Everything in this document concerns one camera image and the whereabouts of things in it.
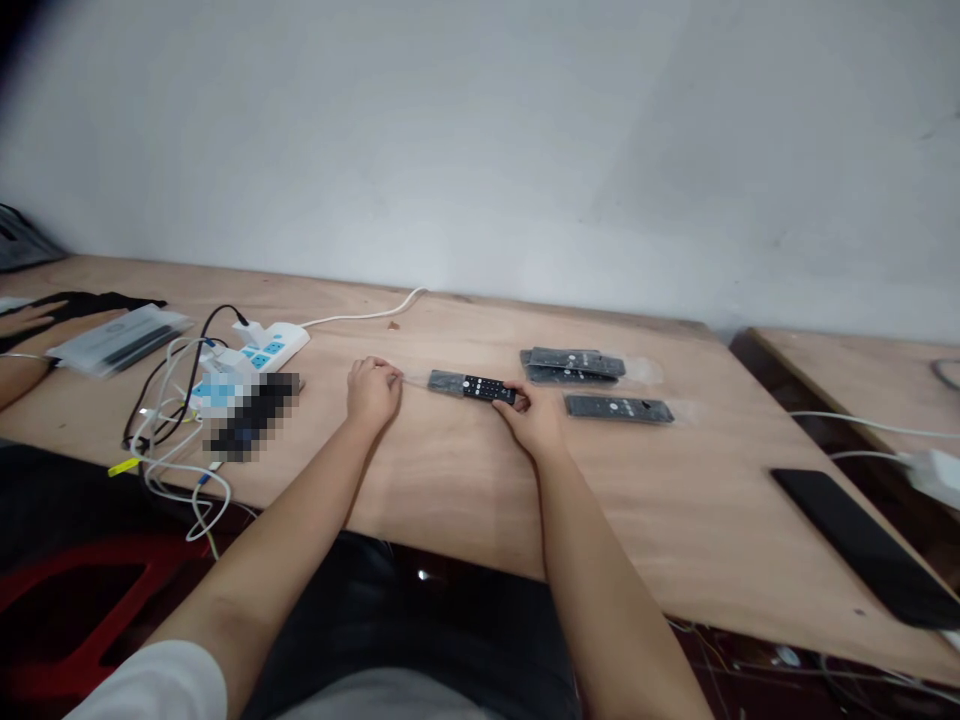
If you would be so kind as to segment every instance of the left hand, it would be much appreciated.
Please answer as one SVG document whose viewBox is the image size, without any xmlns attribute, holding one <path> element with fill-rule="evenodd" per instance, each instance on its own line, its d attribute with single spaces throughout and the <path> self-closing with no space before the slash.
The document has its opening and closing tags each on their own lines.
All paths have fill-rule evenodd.
<svg viewBox="0 0 960 720">
<path fill-rule="evenodd" d="M 403 372 L 383 358 L 357 360 L 347 376 L 347 422 L 374 434 L 397 412 Z"/>
<path fill-rule="evenodd" d="M 121 315 L 126 314 L 126 310 L 107 310 L 93 315 L 84 315 L 83 317 L 64 320 L 62 323 L 54 325 L 49 330 L 34 335 L 32 338 L 24 340 L 11 350 L 11 352 L 22 352 L 29 355 L 46 354 L 47 350 L 63 345 L 68 340 L 83 335 L 88 330 L 93 330 L 101 325 L 106 325 L 111 320 L 115 320 Z"/>
<path fill-rule="evenodd" d="M 47 303 L 39 307 L 30 307 L 17 310 L 15 313 L 4 315 L 0 318 L 0 337 L 12 337 L 19 335 L 25 330 L 32 330 L 35 327 L 42 327 L 53 322 L 53 318 L 47 315 L 54 310 L 59 310 L 67 304 L 66 300 L 58 303 Z"/>
</svg>

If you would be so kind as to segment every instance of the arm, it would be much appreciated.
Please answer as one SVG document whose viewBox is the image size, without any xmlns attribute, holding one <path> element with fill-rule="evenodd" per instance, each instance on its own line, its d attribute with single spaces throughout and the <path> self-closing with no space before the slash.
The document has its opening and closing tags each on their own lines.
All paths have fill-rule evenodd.
<svg viewBox="0 0 960 720">
<path fill-rule="evenodd" d="M 401 377 L 379 358 L 353 364 L 343 425 L 145 643 L 189 640 L 213 655 L 229 718 L 240 716 L 281 626 L 343 527 L 370 448 L 397 410 Z"/>
<path fill-rule="evenodd" d="M 25 330 L 42 327 L 53 322 L 53 318 L 45 313 L 52 312 L 66 305 L 66 301 L 41 305 L 40 307 L 24 308 L 19 312 L 11 313 L 0 318 L 0 337 L 19 335 Z M 0 357 L 0 410 L 30 392 L 41 380 L 47 376 L 50 362 L 44 360 L 47 350 L 82 335 L 87 330 L 110 322 L 122 315 L 125 310 L 109 310 L 107 312 L 85 315 L 72 318 L 49 330 L 34 335 L 15 345 L 8 353 L 31 355 L 33 357 Z"/>
<path fill-rule="evenodd" d="M 543 554 L 578 677 L 600 720 L 713 717 L 660 608 L 613 534 L 570 453 L 556 398 L 529 383 L 494 406 L 533 456 Z"/>
</svg>

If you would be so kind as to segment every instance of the white wall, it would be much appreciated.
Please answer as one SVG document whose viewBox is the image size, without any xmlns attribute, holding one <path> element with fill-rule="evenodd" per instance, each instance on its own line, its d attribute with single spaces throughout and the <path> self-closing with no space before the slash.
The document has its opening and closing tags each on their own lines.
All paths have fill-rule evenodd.
<svg viewBox="0 0 960 720">
<path fill-rule="evenodd" d="M 78 252 L 960 341 L 954 0 L 86 0 L 0 105 Z"/>
</svg>

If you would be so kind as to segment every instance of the hand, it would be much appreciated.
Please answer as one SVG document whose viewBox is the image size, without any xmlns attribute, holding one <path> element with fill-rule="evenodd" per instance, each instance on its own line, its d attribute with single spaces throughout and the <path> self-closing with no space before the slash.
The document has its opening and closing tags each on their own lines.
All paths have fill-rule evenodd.
<svg viewBox="0 0 960 720">
<path fill-rule="evenodd" d="M 400 404 L 403 373 L 372 355 L 357 360 L 347 376 L 347 422 L 380 432 Z"/>
<path fill-rule="evenodd" d="M 512 406 L 503 400 L 494 400 L 493 406 L 534 460 L 566 452 L 561 415 L 553 393 L 519 380 L 510 380 L 503 386 L 516 390 L 517 399 Z"/>
<path fill-rule="evenodd" d="M 0 337 L 12 337 L 19 335 L 24 330 L 32 330 L 35 327 L 42 327 L 53 322 L 53 318 L 47 313 L 59 310 L 67 304 L 66 300 L 58 303 L 47 303 L 40 307 L 25 307 L 17 310 L 15 313 L 4 315 L 0 318 Z"/>
<path fill-rule="evenodd" d="M 107 310 L 102 313 L 94 313 L 93 315 L 84 315 L 83 317 L 64 320 L 49 330 L 44 330 L 32 338 L 24 340 L 13 348 L 11 352 L 22 352 L 29 355 L 45 355 L 51 348 L 63 345 L 68 340 L 73 340 L 73 338 L 83 335 L 88 330 L 106 325 L 111 320 L 125 315 L 126 312 L 126 310 Z"/>
</svg>

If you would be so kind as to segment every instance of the right hand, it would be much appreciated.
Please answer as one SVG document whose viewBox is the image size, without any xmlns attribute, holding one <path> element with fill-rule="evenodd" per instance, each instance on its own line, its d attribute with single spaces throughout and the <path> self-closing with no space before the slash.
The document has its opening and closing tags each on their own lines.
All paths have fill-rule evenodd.
<svg viewBox="0 0 960 720">
<path fill-rule="evenodd" d="M 535 460 L 565 452 L 561 413 L 553 393 L 521 380 L 510 380 L 503 386 L 516 390 L 517 400 L 513 405 L 494 400 L 493 406 L 503 415 L 517 442 Z"/>
</svg>

